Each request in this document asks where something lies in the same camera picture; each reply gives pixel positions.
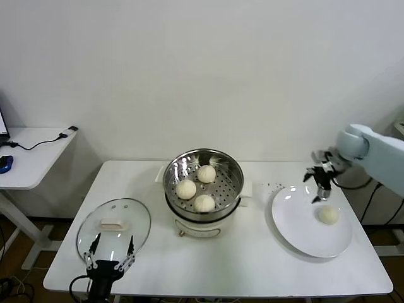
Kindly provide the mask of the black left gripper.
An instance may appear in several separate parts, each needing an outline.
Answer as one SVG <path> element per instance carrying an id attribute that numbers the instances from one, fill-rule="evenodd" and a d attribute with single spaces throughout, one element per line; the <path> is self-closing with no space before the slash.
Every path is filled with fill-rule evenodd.
<path id="1" fill-rule="evenodd" d="M 88 302 L 107 302 L 113 283 L 124 276 L 124 271 L 120 269 L 129 269 L 135 262 L 133 236 L 131 236 L 128 251 L 123 261 L 119 263 L 118 261 L 97 260 L 94 263 L 93 258 L 95 257 L 100 237 L 101 233 L 98 233 L 90 244 L 89 250 L 83 254 L 86 267 L 91 268 L 88 270 L 88 277 L 92 281 Z"/>

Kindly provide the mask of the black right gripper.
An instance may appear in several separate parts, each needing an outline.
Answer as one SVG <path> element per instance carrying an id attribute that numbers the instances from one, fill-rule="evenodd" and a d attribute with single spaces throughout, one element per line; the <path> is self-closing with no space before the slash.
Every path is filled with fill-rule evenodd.
<path id="1" fill-rule="evenodd" d="M 316 184 L 318 185 L 317 195 L 312 200 L 312 204 L 326 201 L 331 194 L 331 180 L 334 178 L 332 171 L 325 171 L 323 167 L 315 166 L 306 169 L 303 182 L 308 181 L 315 176 Z"/>

